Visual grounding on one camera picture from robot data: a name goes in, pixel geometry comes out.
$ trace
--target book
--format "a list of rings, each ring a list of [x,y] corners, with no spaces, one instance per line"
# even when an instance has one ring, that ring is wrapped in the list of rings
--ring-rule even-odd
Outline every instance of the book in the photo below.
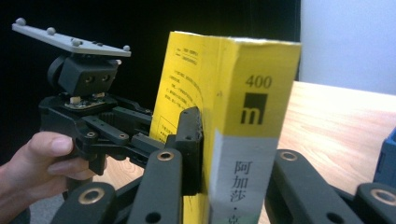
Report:
[[[171,32],[150,136],[165,142],[178,115],[200,109],[202,190],[184,223],[257,223],[300,58],[298,43]]]

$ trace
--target white wall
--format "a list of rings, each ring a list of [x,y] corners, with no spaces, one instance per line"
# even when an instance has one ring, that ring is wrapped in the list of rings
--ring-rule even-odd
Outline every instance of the white wall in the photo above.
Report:
[[[300,80],[396,94],[396,0],[302,0]]]

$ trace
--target hand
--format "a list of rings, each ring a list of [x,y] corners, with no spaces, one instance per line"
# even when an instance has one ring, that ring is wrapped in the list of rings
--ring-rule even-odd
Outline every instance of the hand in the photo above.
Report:
[[[66,177],[83,180],[94,175],[81,158],[60,161],[72,150],[73,141],[68,136],[37,133],[0,167],[0,223],[3,213],[17,211],[16,216],[31,203],[64,192]]]

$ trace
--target logo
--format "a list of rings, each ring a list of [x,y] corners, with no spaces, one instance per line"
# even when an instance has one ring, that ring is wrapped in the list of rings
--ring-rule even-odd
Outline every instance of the logo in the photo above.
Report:
[[[267,94],[246,93],[241,124],[262,124],[266,102]]]

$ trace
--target wooden surface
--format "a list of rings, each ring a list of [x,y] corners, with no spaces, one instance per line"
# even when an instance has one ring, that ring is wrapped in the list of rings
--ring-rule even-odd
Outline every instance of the wooden surface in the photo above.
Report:
[[[295,82],[278,148],[302,153],[326,181],[354,194],[372,182],[382,142],[396,126],[396,96]],[[143,170],[107,159],[95,180],[120,188]],[[260,223],[269,223],[263,209]]]

